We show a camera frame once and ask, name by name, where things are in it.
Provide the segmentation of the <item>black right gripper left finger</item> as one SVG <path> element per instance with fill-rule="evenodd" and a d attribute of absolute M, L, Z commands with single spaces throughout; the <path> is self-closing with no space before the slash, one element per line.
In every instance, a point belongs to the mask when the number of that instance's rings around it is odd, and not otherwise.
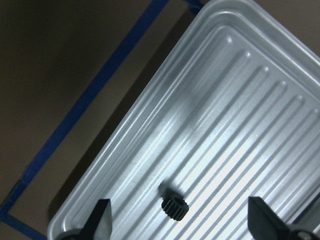
<path fill-rule="evenodd" d="M 110 240 L 112 207 L 110 199 L 100 199 L 79 233 L 80 240 Z"/>

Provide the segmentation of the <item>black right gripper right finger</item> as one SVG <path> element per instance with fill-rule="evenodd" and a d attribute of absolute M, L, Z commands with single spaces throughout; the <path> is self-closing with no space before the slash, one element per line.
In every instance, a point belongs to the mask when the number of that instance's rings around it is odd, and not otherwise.
<path fill-rule="evenodd" d="M 248 198 L 247 227 L 254 240 L 294 240 L 290 228 L 261 197 Z"/>

